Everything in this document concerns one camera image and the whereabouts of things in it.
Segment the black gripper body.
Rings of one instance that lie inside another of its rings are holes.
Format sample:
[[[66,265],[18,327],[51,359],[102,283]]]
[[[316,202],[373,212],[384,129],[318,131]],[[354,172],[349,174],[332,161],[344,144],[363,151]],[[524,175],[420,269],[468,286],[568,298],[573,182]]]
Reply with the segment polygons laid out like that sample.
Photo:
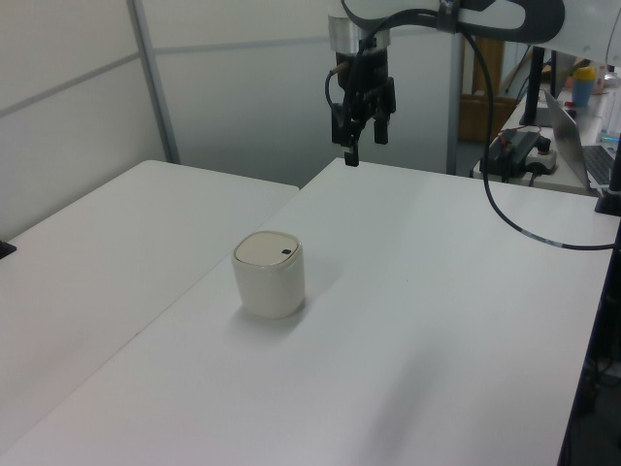
[[[394,80],[388,76],[387,50],[361,56],[336,54],[337,77],[345,96],[341,104],[331,103],[337,119],[389,119],[396,112]]]

